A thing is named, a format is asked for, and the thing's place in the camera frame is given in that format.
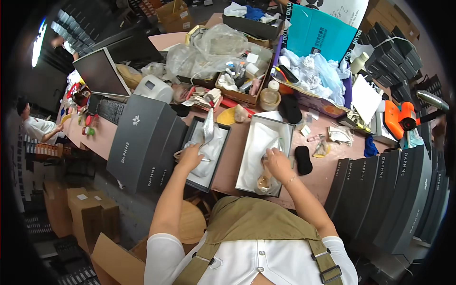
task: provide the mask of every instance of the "black keyboard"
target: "black keyboard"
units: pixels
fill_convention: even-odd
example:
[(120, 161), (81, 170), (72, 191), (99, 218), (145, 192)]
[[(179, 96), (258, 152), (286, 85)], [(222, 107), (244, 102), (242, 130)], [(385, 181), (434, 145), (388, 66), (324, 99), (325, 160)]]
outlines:
[(98, 104), (97, 113), (100, 117), (103, 117), (114, 124), (119, 124), (125, 105), (126, 104), (122, 102), (102, 98)]

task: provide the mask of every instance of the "plastic bottle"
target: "plastic bottle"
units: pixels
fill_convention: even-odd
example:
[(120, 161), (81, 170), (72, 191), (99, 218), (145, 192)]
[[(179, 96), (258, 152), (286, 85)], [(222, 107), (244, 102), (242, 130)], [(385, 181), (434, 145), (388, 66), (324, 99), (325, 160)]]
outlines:
[(364, 67), (364, 64), (369, 59), (367, 53), (363, 52), (360, 56), (355, 58), (355, 60), (350, 64), (350, 69), (353, 74), (358, 74), (358, 72)]
[(274, 111), (280, 103), (279, 83), (272, 80), (259, 94), (259, 105), (264, 111)]

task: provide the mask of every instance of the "white shirt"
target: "white shirt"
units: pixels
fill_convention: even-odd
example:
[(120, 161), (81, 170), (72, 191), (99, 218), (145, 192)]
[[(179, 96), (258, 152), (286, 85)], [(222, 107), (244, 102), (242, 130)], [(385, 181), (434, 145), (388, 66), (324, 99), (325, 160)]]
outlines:
[[(51, 122), (51, 121), (45, 121), (43, 119), (39, 118), (34, 118), (29, 116), (28, 119), (26, 119), (23, 122), (24, 129), (26, 130), (26, 133), (32, 138), (32, 139), (37, 139), (41, 140), (44, 135), (49, 134), (52, 132), (56, 127), (56, 123)], [(55, 145), (57, 137), (61, 136), (59, 133), (53, 135), (46, 143), (50, 145)]]
[(63, 42), (63, 47), (71, 54), (76, 53), (76, 51), (71, 47), (71, 44), (68, 41)]
[[(157, 233), (147, 240), (145, 285), (171, 285), (206, 240), (187, 255), (181, 242), (167, 233)], [(358, 284), (358, 275), (347, 256), (342, 240), (336, 236), (322, 239), (331, 257), (342, 270), (344, 285)], [(199, 285), (249, 285), (261, 272), (275, 285), (321, 285), (320, 271), (303, 240), (238, 240), (220, 244)]]

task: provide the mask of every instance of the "woman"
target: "woman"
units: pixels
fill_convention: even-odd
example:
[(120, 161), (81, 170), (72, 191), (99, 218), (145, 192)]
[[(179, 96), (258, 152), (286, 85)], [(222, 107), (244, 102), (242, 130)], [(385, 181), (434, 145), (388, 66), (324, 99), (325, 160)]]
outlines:
[(353, 263), (325, 209), (278, 149), (267, 150), (271, 174), (288, 190), (298, 216), (272, 202), (224, 197), (187, 255), (179, 241), (183, 189), (201, 161), (199, 145), (182, 153), (155, 209), (147, 241), (144, 284), (358, 283)]

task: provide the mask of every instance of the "daphne logo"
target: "daphne logo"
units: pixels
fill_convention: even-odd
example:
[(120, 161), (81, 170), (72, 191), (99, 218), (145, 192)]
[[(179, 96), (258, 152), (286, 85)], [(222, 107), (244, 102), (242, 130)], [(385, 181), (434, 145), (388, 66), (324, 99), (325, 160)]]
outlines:
[(140, 122), (140, 117), (139, 117), (139, 116), (135, 116), (135, 117), (133, 118), (133, 124), (134, 124), (135, 126), (137, 126), (137, 125), (139, 124), (139, 122)]

